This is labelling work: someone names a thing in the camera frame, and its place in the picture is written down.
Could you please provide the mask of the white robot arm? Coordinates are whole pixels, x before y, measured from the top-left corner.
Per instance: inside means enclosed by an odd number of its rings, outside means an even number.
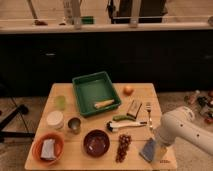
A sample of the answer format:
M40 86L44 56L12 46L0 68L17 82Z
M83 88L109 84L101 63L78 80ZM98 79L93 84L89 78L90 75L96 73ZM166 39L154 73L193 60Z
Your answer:
M186 106L164 113L160 124L154 129L157 143L169 147L179 137L213 156L213 133L193 124L194 119L195 114Z

